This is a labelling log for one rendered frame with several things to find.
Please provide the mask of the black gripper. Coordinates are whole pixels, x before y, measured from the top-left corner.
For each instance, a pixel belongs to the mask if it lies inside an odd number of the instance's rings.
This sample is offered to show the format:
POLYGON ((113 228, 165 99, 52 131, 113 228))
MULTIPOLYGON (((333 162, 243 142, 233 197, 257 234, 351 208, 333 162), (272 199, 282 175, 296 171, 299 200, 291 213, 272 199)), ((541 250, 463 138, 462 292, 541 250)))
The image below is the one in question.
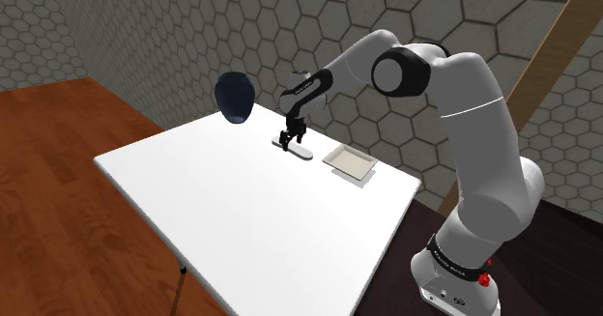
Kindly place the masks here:
POLYGON ((302 143, 302 139, 306 133, 307 125, 304 118, 286 117, 286 130, 283 130, 279 136, 278 143, 281 148, 287 152, 290 140, 296 137, 298 144, 302 143))

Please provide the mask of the white flat remote control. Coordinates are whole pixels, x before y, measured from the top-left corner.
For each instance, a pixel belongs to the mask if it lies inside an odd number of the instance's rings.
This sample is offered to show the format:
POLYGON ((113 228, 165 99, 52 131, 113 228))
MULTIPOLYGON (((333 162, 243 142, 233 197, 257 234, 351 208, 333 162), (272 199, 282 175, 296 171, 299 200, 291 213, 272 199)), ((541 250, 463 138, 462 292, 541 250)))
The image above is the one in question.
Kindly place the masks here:
MULTIPOLYGON (((279 149, 283 149, 283 145, 279 142, 279 136, 275 136, 272 139, 272 143, 279 149)), ((287 145, 287 152, 295 155, 303 160, 312 160, 313 154, 308 149, 304 148, 301 144, 296 141, 290 141, 287 145)))

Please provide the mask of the white square tray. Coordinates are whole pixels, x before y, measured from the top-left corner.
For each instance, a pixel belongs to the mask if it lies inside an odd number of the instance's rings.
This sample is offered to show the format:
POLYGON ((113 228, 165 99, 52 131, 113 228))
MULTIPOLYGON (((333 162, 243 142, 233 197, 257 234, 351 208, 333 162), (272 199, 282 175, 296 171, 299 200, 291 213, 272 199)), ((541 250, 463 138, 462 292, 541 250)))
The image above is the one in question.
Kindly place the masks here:
POLYGON ((323 158, 323 162, 362 181, 378 160, 349 145, 341 144, 323 158))

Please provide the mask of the dark blue vase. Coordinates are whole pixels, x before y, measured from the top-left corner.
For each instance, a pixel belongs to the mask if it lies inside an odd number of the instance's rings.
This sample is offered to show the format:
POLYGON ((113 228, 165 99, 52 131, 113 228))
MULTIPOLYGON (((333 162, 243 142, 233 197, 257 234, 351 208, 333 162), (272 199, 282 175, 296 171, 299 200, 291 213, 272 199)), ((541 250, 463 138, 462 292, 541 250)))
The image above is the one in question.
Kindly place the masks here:
POLYGON ((224 118, 231 124, 242 124, 250 116, 255 101, 255 88, 243 72, 225 72, 218 77, 215 98, 224 118))

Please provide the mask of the white table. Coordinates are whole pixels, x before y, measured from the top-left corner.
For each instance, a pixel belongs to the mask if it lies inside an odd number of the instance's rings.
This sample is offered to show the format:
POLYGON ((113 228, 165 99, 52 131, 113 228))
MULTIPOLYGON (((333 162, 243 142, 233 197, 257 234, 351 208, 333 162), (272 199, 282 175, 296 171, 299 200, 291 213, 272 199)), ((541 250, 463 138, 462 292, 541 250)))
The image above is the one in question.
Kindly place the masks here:
POLYGON ((234 316, 352 316, 420 182, 385 163, 355 180, 273 144, 283 118, 215 113, 99 155, 96 166, 234 316))

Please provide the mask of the brown wooden beam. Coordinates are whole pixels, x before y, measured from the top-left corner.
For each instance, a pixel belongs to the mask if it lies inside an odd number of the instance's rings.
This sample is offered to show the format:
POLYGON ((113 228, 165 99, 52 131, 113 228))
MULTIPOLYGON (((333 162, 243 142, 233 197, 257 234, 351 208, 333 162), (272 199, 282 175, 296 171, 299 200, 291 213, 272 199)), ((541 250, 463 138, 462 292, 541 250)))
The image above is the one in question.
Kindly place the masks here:
POLYGON ((459 1, 444 44, 487 61, 544 200, 603 222, 603 0, 459 1))

